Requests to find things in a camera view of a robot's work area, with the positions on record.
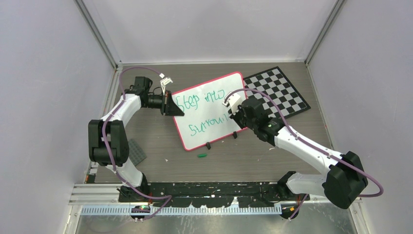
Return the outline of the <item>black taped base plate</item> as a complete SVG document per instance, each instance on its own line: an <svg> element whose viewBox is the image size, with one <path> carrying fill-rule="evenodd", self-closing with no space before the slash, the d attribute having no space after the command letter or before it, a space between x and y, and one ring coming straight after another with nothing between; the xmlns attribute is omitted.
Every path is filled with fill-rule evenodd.
<svg viewBox="0 0 413 234"><path fill-rule="evenodd" d="M280 201L291 201L294 205L302 201L304 194L295 195L283 186L271 182L185 182L151 183L141 190L143 197L127 186L121 186L119 202L148 202L161 207L170 195L167 207L200 208L229 207L237 201L241 208L271 207Z"/></svg>

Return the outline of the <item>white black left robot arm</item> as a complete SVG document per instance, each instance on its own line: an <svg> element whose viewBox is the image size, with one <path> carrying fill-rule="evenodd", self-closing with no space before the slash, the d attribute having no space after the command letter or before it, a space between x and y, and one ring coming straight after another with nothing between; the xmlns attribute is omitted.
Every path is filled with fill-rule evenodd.
<svg viewBox="0 0 413 234"><path fill-rule="evenodd" d="M151 79L136 77L133 85L122 90L119 102L105 116L91 120L88 124L90 160L111 169L138 202L145 201L150 192L146 176L130 159L125 127L141 108L158 109L163 116L184 116L184 112L173 101L171 91L166 89L170 83L171 78L162 78L161 93L155 94L150 91L153 84Z"/></svg>

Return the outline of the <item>black and white chessboard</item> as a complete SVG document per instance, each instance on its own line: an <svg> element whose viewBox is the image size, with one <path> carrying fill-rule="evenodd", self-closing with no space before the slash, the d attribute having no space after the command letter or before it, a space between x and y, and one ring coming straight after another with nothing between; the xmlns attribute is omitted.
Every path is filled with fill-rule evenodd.
<svg viewBox="0 0 413 234"><path fill-rule="evenodd" d="M270 110L270 117L280 118L282 114L284 118L289 118L311 109L311 106L278 66L245 77L244 87L258 90L272 98L281 113L267 98L258 93L246 91L248 97L255 97L263 104L265 110Z"/></svg>

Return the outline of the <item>aluminium front rail frame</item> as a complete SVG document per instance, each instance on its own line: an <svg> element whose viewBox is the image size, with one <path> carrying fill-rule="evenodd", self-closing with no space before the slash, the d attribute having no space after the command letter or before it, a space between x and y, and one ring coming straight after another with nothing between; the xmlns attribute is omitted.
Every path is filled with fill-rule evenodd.
<svg viewBox="0 0 413 234"><path fill-rule="evenodd" d="M149 198L122 184L77 184L69 203L82 215L288 215L302 202L328 204L322 196L281 193L276 182L156 182Z"/></svg>

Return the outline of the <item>grey studded baseplate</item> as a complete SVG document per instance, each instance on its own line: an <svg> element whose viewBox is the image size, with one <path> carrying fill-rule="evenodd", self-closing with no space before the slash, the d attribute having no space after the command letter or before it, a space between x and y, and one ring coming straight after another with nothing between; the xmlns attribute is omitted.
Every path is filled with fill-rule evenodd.
<svg viewBox="0 0 413 234"><path fill-rule="evenodd" d="M147 158L146 153L134 139L130 139L128 141L128 146L129 160L132 162L134 166L137 166L139 163L141 163L143 160Z"/></svg>

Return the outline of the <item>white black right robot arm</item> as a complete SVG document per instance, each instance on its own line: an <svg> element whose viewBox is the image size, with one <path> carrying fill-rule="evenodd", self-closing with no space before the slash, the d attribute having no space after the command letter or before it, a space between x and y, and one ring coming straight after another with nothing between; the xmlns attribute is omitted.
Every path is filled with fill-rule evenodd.
<svg viewBox="0 0 413 234"><path fill-rule="evenodd" d="M242 100L233 94L223 102L230 119L254 132L258 139L284 149L314 167L319 175L289 171L278 181L278 194L291 200L298 194L326 197L341 209L347 209L367 187L367 177L360 174L363 166L351 151L342 154L308 139L276 117L255 97Z"/></svg>

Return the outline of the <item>pink-framed whiteboard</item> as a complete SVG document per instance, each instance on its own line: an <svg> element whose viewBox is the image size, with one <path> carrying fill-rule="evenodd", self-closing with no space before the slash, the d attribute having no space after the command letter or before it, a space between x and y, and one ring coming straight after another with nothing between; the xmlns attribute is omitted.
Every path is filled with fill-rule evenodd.
<svg viewBox="0 0 413 234"><path fill-rule="evenodd" d="M243 75L234 72L172 95L175 104L185 114L173 119L186 151L195 150L242 130L229 118L228 108L223 105L230 92L242 88Z"/></svg>

